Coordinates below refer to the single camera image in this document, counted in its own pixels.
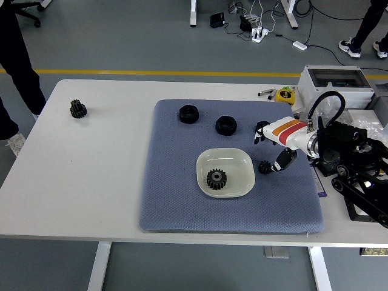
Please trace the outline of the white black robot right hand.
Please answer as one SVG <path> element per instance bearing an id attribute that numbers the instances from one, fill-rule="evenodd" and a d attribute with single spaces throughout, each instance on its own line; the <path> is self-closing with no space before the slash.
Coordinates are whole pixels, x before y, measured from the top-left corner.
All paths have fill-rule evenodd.
<path id="1" fill-rule="evenodd" d="M 274 163 L 261 161 L 258 170 L 262 174 L 279 172 L 286 168 L 296 159 L 297 150 L 302 150 L 311 158 L 318 158 L 318 134 L 308 123 L 286 116 L 273 123 L 260 121 L 256 125 L 255 140 L 268 139 L 274 145 L 279 144 L 285 149 L 279 154 Z"/>

